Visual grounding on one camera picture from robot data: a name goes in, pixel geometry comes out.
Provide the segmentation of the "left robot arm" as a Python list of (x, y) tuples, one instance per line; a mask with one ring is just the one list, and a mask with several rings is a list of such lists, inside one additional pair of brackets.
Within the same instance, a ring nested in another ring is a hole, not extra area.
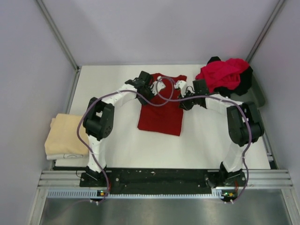
[(96, 186), (106, 182), (106, 174), (103, 172), (106, 167), (105, 138), (113, 130), (115, 109), (134, 99), (138, 99), (142, 105), (147, 104), (156, 95), (153, 83), (153, 76), (142, 71), (137, 78), (127, 80), (115, 92), (90, 99), (82, 125), (89, 141), (86, 173)]

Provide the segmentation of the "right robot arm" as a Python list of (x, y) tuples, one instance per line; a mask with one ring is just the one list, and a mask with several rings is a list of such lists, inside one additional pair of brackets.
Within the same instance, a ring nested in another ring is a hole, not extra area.
[(209, 93), (204, 79), (194, 80), (191, 90), (188, 89), (187, 82), (182, 80), (177, 81), (174, 87), (180, 90), (181, 109), (188, 111), (199, 105), (227, 118), (231, 139), (229, 151), (221, 162), (218, 173), (208, 173), (205, 176), (207, 185), (211, 188), (247, 185), (247, 174), (243, 172), (243, 169), (247, 169), (245, 156), (250, 145), (264, 134), (263, 122), (255, 103), (238, 102), (217, 93)]

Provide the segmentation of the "dark red t shirt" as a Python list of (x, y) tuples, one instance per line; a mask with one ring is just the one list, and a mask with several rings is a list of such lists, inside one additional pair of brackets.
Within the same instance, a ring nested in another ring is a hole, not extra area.
[[(179, 80), (187, 80), (185, 75), (171, 77), (175, 83)], [(172, 85), (169, 80), (164, 79), (166, 88), (160, 91), (160, 95), (169, 98), (172, 92)], [(178, 99), (179, 90), (174, 90), (171, 99)], [(151, 103), (160, 105), (165, 102), (156, 95)], [(166, 105), (156, 107), (152, 105), (142, 105), (137, 128), (143, 131), (158, 132), (162, 134), (180, 136), (183, 120), (183, 109), (179, 108), (179, 102), (168, 102)]]

